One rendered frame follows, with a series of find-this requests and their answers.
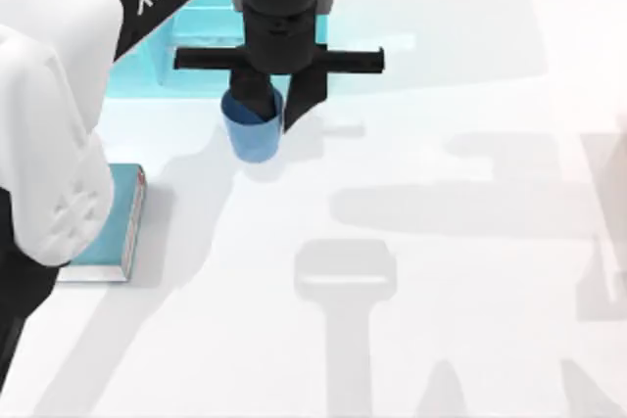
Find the blue cup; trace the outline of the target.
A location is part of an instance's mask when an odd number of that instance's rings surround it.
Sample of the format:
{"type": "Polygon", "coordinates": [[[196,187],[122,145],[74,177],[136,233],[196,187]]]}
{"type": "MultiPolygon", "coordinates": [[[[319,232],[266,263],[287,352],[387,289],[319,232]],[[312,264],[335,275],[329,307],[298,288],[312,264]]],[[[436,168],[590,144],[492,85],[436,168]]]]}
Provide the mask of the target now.
{"type": "Polygon", "coordinates": [[[283,133],[284,102],[281,93],[271,87],[275,116],[263,120],[235,99],[230,90],[221,97],[220,110],[235,156],[245,163],[263,163],[278,151],[283,133]]]}

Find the light blue rack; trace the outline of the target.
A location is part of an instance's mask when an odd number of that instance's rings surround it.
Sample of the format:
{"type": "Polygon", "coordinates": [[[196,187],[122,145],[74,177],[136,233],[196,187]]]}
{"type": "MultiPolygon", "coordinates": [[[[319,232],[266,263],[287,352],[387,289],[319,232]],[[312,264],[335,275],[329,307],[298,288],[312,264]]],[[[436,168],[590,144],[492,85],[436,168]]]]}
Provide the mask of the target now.
{"type": "Polygon", "coordinates": [[[242,15],[231,0],[191,0],[113,65],[109,98],[218,98],[226,70],[176,70],[178,47],[232,47],[243,42],[242,15]]]}

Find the teal book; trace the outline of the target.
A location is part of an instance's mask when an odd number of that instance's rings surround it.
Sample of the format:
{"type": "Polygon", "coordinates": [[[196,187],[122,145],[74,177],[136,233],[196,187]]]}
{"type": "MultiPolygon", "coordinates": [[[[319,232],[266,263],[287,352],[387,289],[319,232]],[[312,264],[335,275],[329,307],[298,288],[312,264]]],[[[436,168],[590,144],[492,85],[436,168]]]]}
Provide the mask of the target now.
{"type": "Polygon", "coordinates": [[[132,265],[147,181],[138,163],[114,163],[114,202],[98,237],[58,276],[60,283],[124,283],[132,265]]]}

